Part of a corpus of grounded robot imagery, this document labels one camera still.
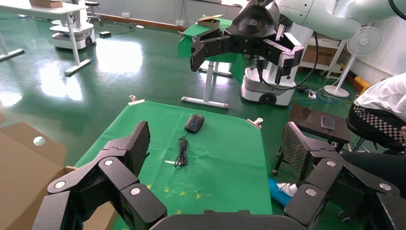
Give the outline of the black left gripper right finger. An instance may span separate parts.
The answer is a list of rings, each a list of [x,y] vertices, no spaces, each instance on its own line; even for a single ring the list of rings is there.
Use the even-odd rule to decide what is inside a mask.
[[[339,178],[345,174],[364,194],[359,204],[368,222],[367,227],[379,230],[404,230],[406,228],[406,201],[392,183],[346,162],[339,153],[318,149],[313,151],[317,140],[306,137],[293,122],[288,122],[282,135],[282,153],[316,160],[315,168],[306,173],[302,168],[299,178],[304,182],[288,205],[282,219],[286,230],[312,230],[326,205],[332,200],[343,200],[338,190]]]

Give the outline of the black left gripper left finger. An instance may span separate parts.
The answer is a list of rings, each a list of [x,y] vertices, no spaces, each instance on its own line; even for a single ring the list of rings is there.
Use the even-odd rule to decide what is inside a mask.
[[[98,207],[110,203],[130,229],[150,229],[167,208],[139,180],[149,144],[148,123],[140,121],[129,136],[108,141],[91,162],[55,179],[32,228],[81,230]]]

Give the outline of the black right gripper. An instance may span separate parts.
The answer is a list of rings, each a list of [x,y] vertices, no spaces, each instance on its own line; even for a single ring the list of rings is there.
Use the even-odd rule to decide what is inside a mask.
[[[304,47],[291,34],[276,38],[280,11],[273,0],[250,0],[223,31],[212,28],[192,38],[190,67],[196,72],[206,58],[228,52],[262,55],[276,66],[275,84],[299,65]]]

